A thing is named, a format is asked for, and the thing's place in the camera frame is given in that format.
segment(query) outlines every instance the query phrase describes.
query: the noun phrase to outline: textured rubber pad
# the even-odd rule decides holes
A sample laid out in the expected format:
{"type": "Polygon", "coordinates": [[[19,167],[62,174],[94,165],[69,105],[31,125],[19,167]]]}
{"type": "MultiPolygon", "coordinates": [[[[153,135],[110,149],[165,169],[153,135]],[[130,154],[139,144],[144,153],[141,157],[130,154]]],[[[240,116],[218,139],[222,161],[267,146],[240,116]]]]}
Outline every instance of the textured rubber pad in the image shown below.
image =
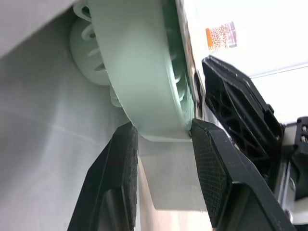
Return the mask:
{"type": "Polygon", "coordinates": [[[202,194],[212,226],[216,227],[229,191],[227,174],[209,132],[193,123],[191,133],[202,194]]]}

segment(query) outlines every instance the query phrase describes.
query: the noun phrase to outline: black plastic bracket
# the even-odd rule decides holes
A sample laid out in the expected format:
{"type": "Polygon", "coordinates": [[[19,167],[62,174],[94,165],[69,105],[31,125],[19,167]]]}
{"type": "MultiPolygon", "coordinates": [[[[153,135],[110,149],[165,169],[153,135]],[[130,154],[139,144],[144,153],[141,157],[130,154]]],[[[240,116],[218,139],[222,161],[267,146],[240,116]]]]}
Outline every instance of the black plastic bracket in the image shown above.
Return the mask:
{"type": "Polygon", "coordinates": [[[253,82],[213,56],[203,59],[205,103],[253,162],[280,154],[283,130],[253,82]]]}
{"type": "Polygon", "coordinates": [[[138,134],[119,127],[86,175],[68,231],[132,231],[137,203],[138,134]]]}
{"type": "Polygon", "coordinates": [[[216,231],[295,231],[255,165],[225,131],[194,119],[198,177],[216,231]]]}

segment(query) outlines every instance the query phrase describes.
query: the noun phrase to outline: gray fabric surface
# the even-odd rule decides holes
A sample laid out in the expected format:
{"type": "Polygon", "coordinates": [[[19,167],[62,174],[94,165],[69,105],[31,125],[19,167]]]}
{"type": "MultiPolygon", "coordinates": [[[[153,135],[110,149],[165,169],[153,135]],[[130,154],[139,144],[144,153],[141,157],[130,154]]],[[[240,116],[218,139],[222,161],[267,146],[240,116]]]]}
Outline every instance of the gray fabric surface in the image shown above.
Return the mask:
{"type": "Polygon", "coordinates": [[[0,1],[0,57],[66,11],[75,0],[0,1]]]}

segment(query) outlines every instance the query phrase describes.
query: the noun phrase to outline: orange label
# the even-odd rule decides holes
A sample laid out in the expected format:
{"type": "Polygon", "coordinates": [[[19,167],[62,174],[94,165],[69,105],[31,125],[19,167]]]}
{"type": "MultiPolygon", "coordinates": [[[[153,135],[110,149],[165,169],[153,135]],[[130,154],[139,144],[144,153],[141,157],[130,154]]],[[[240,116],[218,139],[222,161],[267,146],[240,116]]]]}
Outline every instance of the orange label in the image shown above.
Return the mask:
{"type": "Polygon", "coordinates": [[[213,46],[213,40],[212,40],[210,29],[207,28],[207,29],[205,29],[205,31],[206,31],[207,45],[208,45],[208,47],[212,47],[213,46]]]}

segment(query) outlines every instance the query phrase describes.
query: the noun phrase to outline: gray fabric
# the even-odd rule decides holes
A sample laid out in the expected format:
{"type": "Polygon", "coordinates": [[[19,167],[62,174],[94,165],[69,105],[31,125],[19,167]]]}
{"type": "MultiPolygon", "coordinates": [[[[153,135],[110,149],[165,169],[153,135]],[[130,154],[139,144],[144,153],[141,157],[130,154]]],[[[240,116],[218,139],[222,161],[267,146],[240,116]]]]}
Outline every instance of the gray fabric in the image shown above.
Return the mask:
{"type": "Polygon", "coordinates": [[[76,69],[65,16],[0,59],[0,230],[65,231],[85,175],[127,122],[76,69]]]}
{"type": "Polygon", "coordinates": [[[75,0],[0,1],[0,57],[69,8],[75,0]]]}

